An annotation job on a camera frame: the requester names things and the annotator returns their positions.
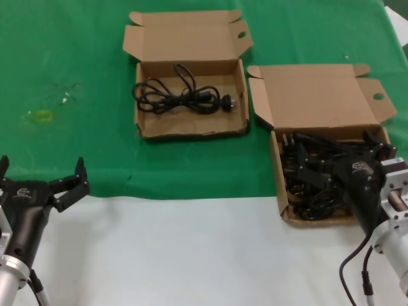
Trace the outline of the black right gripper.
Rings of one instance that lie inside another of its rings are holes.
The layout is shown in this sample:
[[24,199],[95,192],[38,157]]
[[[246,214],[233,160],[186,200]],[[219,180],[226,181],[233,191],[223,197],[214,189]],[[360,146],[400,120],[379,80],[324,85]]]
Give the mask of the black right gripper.
[[397,148],[367,130],[363,140],[372,159],[345,157],[335,164],[341,151],[335,142],[297,142],[296,178],[318,189],[331,189],[333,178],[364,233],[372,233],[388,219],[381,208],[384,175],[378,161],[395,158]]

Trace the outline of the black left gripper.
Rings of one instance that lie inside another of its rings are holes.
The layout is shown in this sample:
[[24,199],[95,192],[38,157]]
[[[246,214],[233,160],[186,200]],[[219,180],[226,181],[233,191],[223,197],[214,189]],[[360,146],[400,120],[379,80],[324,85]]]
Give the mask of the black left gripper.
[[79,157],[73,175],[49,183],[14,181],[5,177],[9,165],[8,156],[3,155],[0,160],[1,206],[12,230],[5,254],[32,267],[52,205],[63,212],[90,193],[87,170],[83,157]]

